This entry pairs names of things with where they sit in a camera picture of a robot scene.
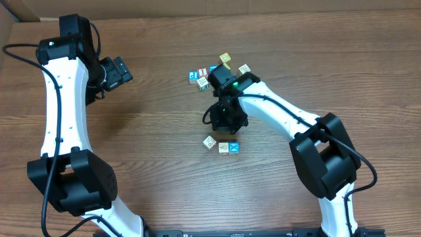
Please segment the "wooden O block green side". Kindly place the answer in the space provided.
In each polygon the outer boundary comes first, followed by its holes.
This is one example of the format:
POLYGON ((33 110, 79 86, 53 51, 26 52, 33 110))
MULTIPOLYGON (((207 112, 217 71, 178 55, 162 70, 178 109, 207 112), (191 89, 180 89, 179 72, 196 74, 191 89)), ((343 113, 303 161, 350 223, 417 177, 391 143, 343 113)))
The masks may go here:
POLYGON ((203 140, 203 145, 211 151, 217 145, 217 141, 212 136, 207 136, 203 140))

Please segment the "blue X letter block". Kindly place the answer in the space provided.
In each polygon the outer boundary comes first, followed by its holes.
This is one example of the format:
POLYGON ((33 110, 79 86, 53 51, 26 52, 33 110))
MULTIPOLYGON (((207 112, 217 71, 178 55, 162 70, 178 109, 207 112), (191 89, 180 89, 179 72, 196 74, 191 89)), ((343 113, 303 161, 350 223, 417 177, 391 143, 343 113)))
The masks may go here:
POLYGON ((238 154, 239 153, 239 142, 229 142, 228 143, 228 153, 229 154, 238 154))

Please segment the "wooden block red side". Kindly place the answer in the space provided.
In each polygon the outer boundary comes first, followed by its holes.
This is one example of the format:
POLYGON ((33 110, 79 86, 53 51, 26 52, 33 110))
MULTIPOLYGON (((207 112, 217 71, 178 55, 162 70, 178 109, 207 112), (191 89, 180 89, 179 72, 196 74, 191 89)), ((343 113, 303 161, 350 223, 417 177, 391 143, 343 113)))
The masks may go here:
POLYGON ((229 143, 228 142, 220 142, 218 144, 218 152, 220 155, 228 155, 229 154, 229 143))

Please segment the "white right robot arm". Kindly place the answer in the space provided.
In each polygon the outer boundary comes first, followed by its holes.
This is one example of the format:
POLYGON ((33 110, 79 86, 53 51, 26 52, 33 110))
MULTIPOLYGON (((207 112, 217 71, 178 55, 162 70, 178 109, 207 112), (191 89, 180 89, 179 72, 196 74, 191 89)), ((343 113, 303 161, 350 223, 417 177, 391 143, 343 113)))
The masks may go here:
POLYGON ((218 102, 206 116, 214 131, 235 134, 252 116, 273 127, 290 146, 300 181, 319 199, 322 232, 355 236, 352 194, 361 161, 340 119, 308 113, 276 95, 258 76, 234 75, 224 65, 208 80, 218 102))

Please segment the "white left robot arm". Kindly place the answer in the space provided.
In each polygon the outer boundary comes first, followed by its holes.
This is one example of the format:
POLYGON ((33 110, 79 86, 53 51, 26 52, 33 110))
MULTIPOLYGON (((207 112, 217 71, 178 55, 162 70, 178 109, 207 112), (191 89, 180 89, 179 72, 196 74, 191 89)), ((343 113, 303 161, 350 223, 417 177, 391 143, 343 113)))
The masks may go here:
POLYGON ((77 14, 59 19, 60 35, 41 40, 36 57, 46 86, 46 127, 41 157, 27 175, 44 206, 93 221, 109 236, 143 236, 144 224, 118 196, 112 167, 94 154, 86 107, 129 82, 121 58, 100 58, 94 25, 77 14))

